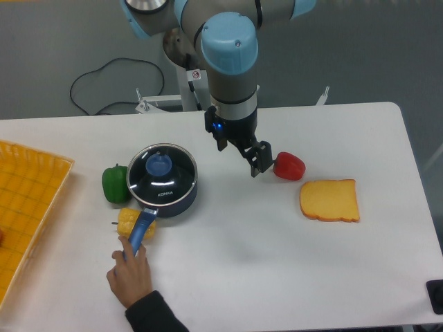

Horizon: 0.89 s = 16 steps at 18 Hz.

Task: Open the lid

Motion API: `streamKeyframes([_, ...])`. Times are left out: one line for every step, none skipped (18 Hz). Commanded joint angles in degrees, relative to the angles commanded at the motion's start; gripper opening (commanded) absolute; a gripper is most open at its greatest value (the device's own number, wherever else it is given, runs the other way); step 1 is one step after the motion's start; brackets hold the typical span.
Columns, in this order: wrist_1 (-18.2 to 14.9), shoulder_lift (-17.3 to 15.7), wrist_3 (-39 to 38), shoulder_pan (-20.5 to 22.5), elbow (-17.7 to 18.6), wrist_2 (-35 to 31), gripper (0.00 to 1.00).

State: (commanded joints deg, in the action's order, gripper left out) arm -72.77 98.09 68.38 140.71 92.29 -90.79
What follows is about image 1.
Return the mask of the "person's hand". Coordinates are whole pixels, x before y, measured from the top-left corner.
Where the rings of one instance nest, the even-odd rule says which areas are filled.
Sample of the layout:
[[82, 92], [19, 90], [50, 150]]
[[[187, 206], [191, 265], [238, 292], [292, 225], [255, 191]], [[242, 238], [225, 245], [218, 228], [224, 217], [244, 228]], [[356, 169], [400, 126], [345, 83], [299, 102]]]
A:
[[119, 236], [118, 240], [123, 249], [112, 253], [111, 258], [115, 260], [115, 266], [107, 273], [107, 281], [112, 293], [128, 309], [152, 293], [154, 288], [145, 246], [140, 245], [134, 255], [127, 238]]

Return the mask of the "dark sleeved forearm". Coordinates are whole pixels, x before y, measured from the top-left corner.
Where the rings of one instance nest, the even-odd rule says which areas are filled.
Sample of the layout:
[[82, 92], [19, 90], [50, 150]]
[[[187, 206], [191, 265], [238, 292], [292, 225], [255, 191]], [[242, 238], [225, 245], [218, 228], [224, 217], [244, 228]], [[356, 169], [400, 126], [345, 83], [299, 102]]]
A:
[[188, 331], [157, 290], [132, 304], [125, 317], [133, 331]]

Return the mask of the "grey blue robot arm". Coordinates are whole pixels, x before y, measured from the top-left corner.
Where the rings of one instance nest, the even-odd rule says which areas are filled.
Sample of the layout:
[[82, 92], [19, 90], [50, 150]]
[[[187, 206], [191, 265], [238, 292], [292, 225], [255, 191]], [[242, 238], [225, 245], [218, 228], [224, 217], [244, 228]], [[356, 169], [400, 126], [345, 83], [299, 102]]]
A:
[[205, 128], [218, 150], [237, 147], [251, 175], [273, 164], [271, 146], [257, 141], [256, 32], [313, 10], [315, 1], [121, 1], [137, 37], [178, 28], [195, 50], [208, 77], [211, 105]]

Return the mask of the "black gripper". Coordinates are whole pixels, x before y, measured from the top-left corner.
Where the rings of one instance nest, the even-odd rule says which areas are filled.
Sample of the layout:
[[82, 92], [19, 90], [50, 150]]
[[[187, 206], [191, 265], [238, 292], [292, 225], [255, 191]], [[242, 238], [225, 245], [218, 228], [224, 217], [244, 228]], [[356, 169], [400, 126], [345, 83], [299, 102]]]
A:
[[205, 130], [217, 141], [218, 151], [228, 143], [236, 146], [250, 165], [255, 178], [271, 167], [271, 144], [257, 141], [257, 98], [226, 104], [213, 98], [213, 104], [204, 113]]

